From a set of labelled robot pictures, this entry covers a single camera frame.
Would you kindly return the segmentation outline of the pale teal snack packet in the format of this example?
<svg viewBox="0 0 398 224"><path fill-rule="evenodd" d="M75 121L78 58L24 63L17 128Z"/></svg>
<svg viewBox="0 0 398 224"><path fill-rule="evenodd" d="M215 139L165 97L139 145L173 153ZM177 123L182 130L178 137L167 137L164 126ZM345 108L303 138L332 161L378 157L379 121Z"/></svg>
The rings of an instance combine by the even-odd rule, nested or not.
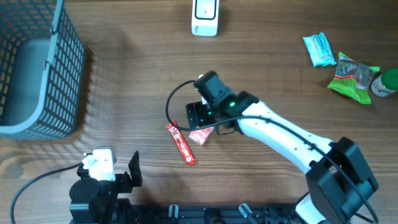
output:
<svg viewBox="0 0 398 224"><path fill-rule="evenodd" d="M314 67L337 64L329 42L323 32L309 37L303 37L303 41L310 54Z"/></svg>

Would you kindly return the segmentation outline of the red snack wrapper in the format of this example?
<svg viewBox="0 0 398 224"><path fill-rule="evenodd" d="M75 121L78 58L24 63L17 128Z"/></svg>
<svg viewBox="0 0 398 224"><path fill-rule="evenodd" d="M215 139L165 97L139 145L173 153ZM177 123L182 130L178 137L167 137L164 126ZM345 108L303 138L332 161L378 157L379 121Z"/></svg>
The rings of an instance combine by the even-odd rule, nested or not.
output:
<svg viewBox="0 0 398 224"><path fill-rule="evenodd" d="M176 146L178 147L184 161L188 166L193 166L197 163L197 160L193 153L190 150L188 143L186 142L182 132L177 129L174 125L177 124L176 121L172 121L172 123L167 123L165 126L174 139Z"/></svg>

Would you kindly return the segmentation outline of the green clear snack bag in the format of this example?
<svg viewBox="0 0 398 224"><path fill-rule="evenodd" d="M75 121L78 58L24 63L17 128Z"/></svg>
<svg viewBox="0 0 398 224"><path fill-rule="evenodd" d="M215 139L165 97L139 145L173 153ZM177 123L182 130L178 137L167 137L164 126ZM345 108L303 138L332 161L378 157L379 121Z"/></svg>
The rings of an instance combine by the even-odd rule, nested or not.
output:
<svg viewBox="0 0 398 224"><path fill-rule="evenodd" d="M348 96L363 105L370 105L368 89L380 67L369 67L349 58L344 53L338 54L334 79L327 88Z"/></svg>

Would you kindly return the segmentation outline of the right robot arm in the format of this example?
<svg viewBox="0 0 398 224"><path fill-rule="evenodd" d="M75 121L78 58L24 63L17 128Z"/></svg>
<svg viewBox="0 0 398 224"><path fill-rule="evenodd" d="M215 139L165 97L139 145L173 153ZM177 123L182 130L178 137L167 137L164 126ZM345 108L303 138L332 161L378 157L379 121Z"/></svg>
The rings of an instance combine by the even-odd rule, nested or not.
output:
<svg viewBox="0 0 398 224"><path fill-rule="evenodd" d="M348 223L361 207L378 221L368 200L379 186L355 142L332 141L300 128L254 95L235 94L214 71L200 75L193 86L202 100L186 106L191 129L231 128L263 142L305 174L308 193L294 207L302 223Z"/></svg>

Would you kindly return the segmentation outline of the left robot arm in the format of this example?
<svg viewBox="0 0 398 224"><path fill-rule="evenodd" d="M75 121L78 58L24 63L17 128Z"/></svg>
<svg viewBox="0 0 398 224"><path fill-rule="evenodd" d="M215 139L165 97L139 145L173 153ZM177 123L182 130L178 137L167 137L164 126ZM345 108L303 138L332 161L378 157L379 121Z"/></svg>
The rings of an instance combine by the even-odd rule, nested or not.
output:
<svg viewBox="0 0 398 224"><path fill-rule="evenodd" d="M118 197L142 185L139 153L136 151L129 161L129 172L115 174L115 162L116 157L110 148L96 149L85 155L76 172L80 180L69 191L72 223L142 222L130 200Z"/></svg>

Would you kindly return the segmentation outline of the small red snack packet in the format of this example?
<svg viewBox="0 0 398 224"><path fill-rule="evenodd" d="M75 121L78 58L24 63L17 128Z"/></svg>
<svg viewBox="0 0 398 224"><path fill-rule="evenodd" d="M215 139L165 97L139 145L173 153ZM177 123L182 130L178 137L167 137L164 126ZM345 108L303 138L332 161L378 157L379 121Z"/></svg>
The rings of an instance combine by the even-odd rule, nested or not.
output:
<svg viewBox="0 0 398 224"><path fill-rule="evenodd" d="M191 131L188 137L198 145L204 146L213 130L214 127Z"/></svg>

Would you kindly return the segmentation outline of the green lid jar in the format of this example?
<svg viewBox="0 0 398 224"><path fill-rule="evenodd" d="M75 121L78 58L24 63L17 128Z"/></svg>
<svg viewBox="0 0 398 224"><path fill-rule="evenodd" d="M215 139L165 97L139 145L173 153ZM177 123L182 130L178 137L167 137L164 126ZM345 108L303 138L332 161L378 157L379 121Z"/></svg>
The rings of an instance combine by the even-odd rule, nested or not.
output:
<svg viewBox="0 0 398 224"><path fill-rule="evenodd" d="M388 96L398 90L397 79L397 68L389 69L372 82L371 90L377 96Z"/></svg>

